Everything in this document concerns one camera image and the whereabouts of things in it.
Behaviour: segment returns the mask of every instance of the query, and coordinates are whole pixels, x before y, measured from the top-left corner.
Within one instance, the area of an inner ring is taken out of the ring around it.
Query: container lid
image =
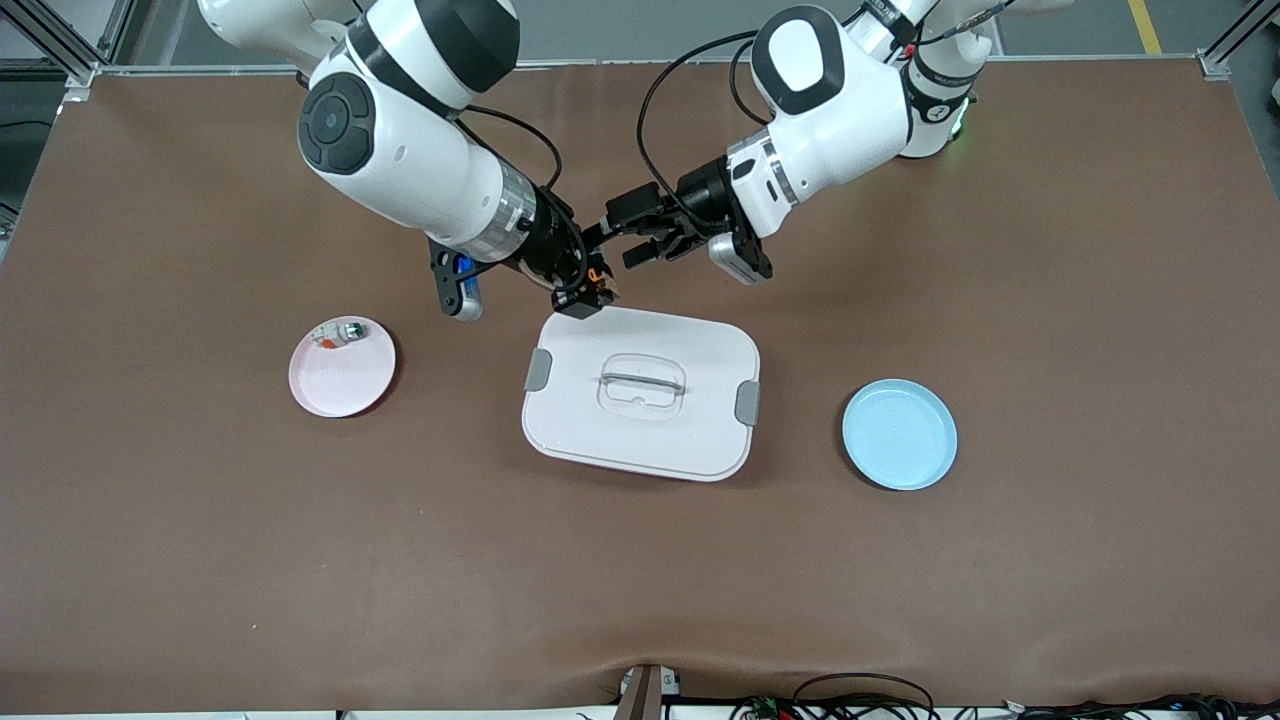
[[[289,389],[307,413],[348,418],[378,402],[392,384],[396,343],[385,328],[369,318],[346,315],[328,323],[339,327],[360,323],[365,337],[346,347],[325,350],[307,332],[289,360]]]
[[[923,489],[956,459],[951,411],[924,386],[877,380],[849,401],[845,450],[868,479],[891,489]]]
[[[746,462],[759,372],[732,325],[623,307],[552,315],[529,368],[525,437],[575,462],[722,480]]]

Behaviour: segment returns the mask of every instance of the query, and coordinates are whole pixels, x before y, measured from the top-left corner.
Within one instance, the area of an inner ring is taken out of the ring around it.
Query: blue plate
[[[845,409],[845,450],[872,482],[923,489],[956,459],[956,423],[938,396],[911,380],[877,380]]]

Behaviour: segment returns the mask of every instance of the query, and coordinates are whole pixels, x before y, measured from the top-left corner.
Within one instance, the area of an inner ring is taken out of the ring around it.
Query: table
[[[654,73],[525,72],[486,101],[561,142],[591,222],[646,179]],[[724,74],[655,101],[672,177],[750,131]],[[774,281],[703,256],[621,275],[626,305],[760,347],[751,457],[698,486],[529,447],[545,293],[494,272],[481,323],[442,316],[421,234],[297,156],[292,78],[100,78],[0,268],[0,711],[590,705],[641,661],[692,694],[879,670],[952,705],[1272,700],[1280,205],[1230,87],[1194,60],[979,87],[945,155],[796,210]],[[287,360],[346,313],[403,368],[376,411],[321,420]],[[838,450],[884,377],[959,424],[927,492]]]

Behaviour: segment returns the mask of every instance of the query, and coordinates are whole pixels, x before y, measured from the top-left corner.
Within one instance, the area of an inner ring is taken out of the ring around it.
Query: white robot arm
[[[753,76],[773,120],[676,188],[662,181],[609,201],[605,218],[581,231],[548,188],[456,124],[515,68],[520,23],[511,0],[378,0],[349,28],[329,23],[347,1],[200,0],[200,8],[228,41],[279,51],[310,76],[298,122],[306,161],[347,196],[429,236],[442,309],[463,320],[479,318],[475,277],[495,264],[550,288],[556,311],[595,313],[614,299],[599,247],[620,234],[652,237],[623,254],[627,268],[708,245],[739,281],[772,277],[760,241],[792,208],[950,140],[991,53],[991,17],[1014,3],[1019,10],[1071,3],[864,0],[845,24],[812,5],[783,10],[753,47]],[[909,47],[914,54],[896,69],[892,60]]]
[[[288,58],[311,74],[346,28],[329,19],[351,0],[198,0],[200,14],[219,37],[244,50]]]
[[[991,53],[988,20],[1014,3],[1047,12],[1073,0],[864,0],[846,24],[800,5],[754,38],[755,86],[774,118],[663,193],[649,183],[608,204],[589,245],[617,234],[652,240],[627,268],[675,260],[707,245],[745,284],[772,277],[760,240],[791,209],[897,155],[923,158],[951,138],[955,118]],[[914,49],[901,70],[891,60]]]
[[[379,0],[335,41],[317,17],[347,0],[201,0],[205,19],[243,47],[275,50],[310,76],[298,120],[307,164],[344,195],[425,232],[445,314],[479,319],[476,275],[495,264],[588,315],[612,302],[603,255],[547,188],[467,141],[456,120],[516,67],[509,0]]]

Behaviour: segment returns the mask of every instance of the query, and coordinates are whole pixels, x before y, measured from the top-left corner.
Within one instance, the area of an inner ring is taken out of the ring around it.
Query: wire
[[[676,191],[671,188],[671,183],[667,182],[667,178],[662,177],[662,173],[658,170],[658,167],[654,165],[653,159],[649,158],[649,150],[644,145],[644,120],[649,115],[649,104],[653,102],[653,96],[658,92],[658,87],[662,86],[662,82],[664,79],[667,79],[667,77],[671,73],[676,72],[676,68],[678,68],[680,65],[684,65],[685,63],[687,63],[694,56],[701,55],[703,53],[705,53],[708,50],[714,50],[716,47],[721,47],[721,46],[728,45],[731,42],[739,42],[739,41],[742,41],[742,40],[750,40],[750,38],[755,37],[756,35],[758,35],[758,31],[754,31],[754,29],[753,31],[748,31],[748,32],[739,32],[739,33],[735,33],[735,35],[730,35],[730,36],[722,37],[719,40],[713,40],[710,42],[705,42],[703,45],[699,45],[698,47],[694,47],[689,53],[685,53],[680,58],[676,58],[675,60],[672,60],[672,63],[669,65],[667,65],[658,74],[658,77],[653,81],[653,85],[649,86],[649,92],[645,95],[644,102],[640,105],[640,117],[636,118],[636,147],[640,150],[640,159],[644,160],[645,167],[649,168],[649,173],[653,176],[653,178],[655,181],[658,181],[658,184],[660,184],[662,188],[664,191],[667,191],[667,195],[671,196],[672,201],[676,202],[676,206],[680,208],[689,217],[689,219],[695,225],[699,225],[703,229],[723,232],[724,223],[723,222],[722,223],[709,223],[709,222],[699,218],[696,214],[694,214],[692,210],[689,209],[687,205],[685,205],[685,201],[681,200],[680,196],[676,195]]]
[[[489,145],[488,142],[485,142],[483,137],[480,137],[479,135],[476,135],[475,131],[472,131],[470,127],[467,127],[467,124],[463,123],[461,119],[453,120],[453,123],[456,126],[458,126],[458,129],[461,129],[463,133],[466,133],[467,137],[471,138],[471,142],[475,142],[480,147],[484,147],[489,152],[493,152],[495,158],[498,158],[503,163],[507,163],[508,165],[511,165],[511,163],[506,158],[502,156],[502,152],[498,152],[497,150],[494,150],[492,145]]]
[[[547,137],[543,133],[543,131],[535,128],[534,126],[526,123],[525,120],[521,120],[515,115],[508,115],[502,110],[494,110],[493,108],[481,108],[479,105],[467,105],[467,110],[472,113],[479,113],[481,115],[489,115],[492,118],[506,120],[540,140],[543,145],[545,145],[547,149],[552,151],[552,158],[556,160],[556,172],[552,173],[552,179],[547,181],[547,190],[556,187],[556,182],[561,178],[561,174],[564,172],[564,159],[561,156],[559,149],[556,147],[556,143],[552,142],[552,138]]]
[[[751,40],[744,42],[742,46],[737,49],[737,53],[733,54],[733,59],[728,64],[728,92],[733,96],[733,102],[737,105],[739,110],[742,110],[744,115],[755,120],[756,124],[767,126],[769,124],[769,120],[765,120],[760,115],[753,113],[751,109],[746,106],[746,102],[742,101],[742,96],[737,92],[737,64],[742,60],[742,55],[746,54],[753,42],[754,41]]]
[[[347,27],[356,24],[356,20],[358,20],[360,17],[365,14],[365,9],[360,6],[360,3],[356,3],[356,0],[351,0],[351,4],[356,6],[356,12],[360,14],[343,23]]]
[[[884,675],[882,673],[832,673],[829,675],[818,675],[817,678],[800,683],[800,687],[797,687],[796,691],[791,693],[791,702],[795,703],[796,701],[799,701],[800,693],[804,692],[804,689],[808,687],[817,685],[818,683],[827,683],[831,680],[847,680],[847,679],[884,680],[888,683],[897,683],[900,685],[906,685],[914,689],[915,692],[920,693],[922,696],[924,696],[924,700],[928,701],[927,710],[929,711],[931,716],[937,715],[937,712],[934,712],[933,710],[933,696],[929,694],[929,691],[913,683],[911,680],[905,680],[895,675]]]
[[[22,126],[45,126],[46,128],[51,128],[54,127],[54,123],[50,123],[47,120],[18,120],[15,123],[0,124],[0,129],[17,128]]]
[[[1280,702],[1270,705],[1236,703],[1219,696],[1165,696],[1133,705],[1105,705],[1085,702],[1069,707],[1028,707],[1018,715],[1018,720],[1133,720],[1134,716],[1148,719],[1144,711],[1172,710],[1194,712],[1198,720],[1258,720],[1280,712]]]
[[[991,8],[987,8],[986,10],[978,13],[977,15],[952,26],[951,29],[947,29],[942,35],[937,37],[931,37],[928,40],[920,40],[920,35],[924,33],[924,24],[922,23],[920,33],[915,36],[915,42],[913,45],[915,45],[916,47],[924,47],[925,45],[933,45],[934,42],[941,42],[948,37],[955,37],[956,35],[960,35],[961,32],[965,32],[968,29],[973,29],[980,26],[982,23],[989,20],[991,18],[998,15],[1000,13],[1004,13],[1006,8],[1009,8],[1016,1],[1018,0],[1005,0],[1004,3],[997,3]]]

